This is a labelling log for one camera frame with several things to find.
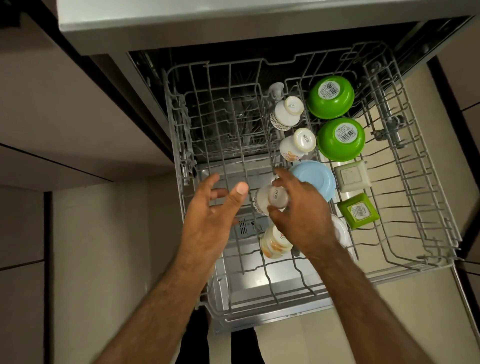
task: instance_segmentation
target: leg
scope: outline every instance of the leg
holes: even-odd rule
[[[210,363],[210,352],[208,350],[208,319],[205,307],[200,306],[190,316],[187,329],[181,339],[180,352],[175,364]]]
[[[253,328],[232,332],[232,364],[265,364]]]

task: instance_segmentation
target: light blue bowl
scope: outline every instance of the light blue bowl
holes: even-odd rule
[[[290,168],[290,172],[302,182],[312,184],[328,202],[335,194],[335,177],[323,163],[305,160]]]

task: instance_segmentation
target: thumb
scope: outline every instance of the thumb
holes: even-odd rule
[[[275,226],[282,231],[284,226],[287,226],[288,212],[282,212],[278,208],[272,205],[267,206],[268,214],[270,219],[273,221]]]
[[[247,193],[248,185],[245,182],[238,182],[225,198],[225,202],[221,207],[221,215],[229,221],[233,220],[243,201],[245,201]]]

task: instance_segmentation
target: forearm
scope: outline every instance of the forearm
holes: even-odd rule
[[[208,276],[180,254],[95,364],[169,363]]]
[[[338,312],[361,363],[432,363],[337,242],[309,258]]]

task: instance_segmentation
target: lower dishwasher rack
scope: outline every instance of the lower dishwasher rack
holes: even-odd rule
[[[162,70],[162,81],[183,216],[194,188],[210,173],[220,173],[219,184],[227,188],[238,181],[250,186],[237,215],[240,224],[232,227],[201,297],[217,332],[332,305],[303,254],[294,249],[278,260],[263,255],[259,238],[269,219],[252,206],[252,195],[272,180],[273,168],[291,166],[280,155],[280,141],[300,127],[317,133],[325,122],[305,111],[290,131],[276,130],[267,119],[269,85],[282,81],[286,96],[296,95],[305,103],[311,86],[331,74],[346,77],[355,88],[346,116],[366,131],[365,148],[355,160],[366,163],[372,187],[363,191],[380,215],[374,223],[349,230],[352,258],[373,283],[449,267],[456,258],[460,234],[386,45],[362,42],[280,62],[261,58],[176,65]],[[332,169],[341,164],[318,150],[305,158]],[[336,204],[359,192],[343,194],[337,186],[332,212],[341,217]]]

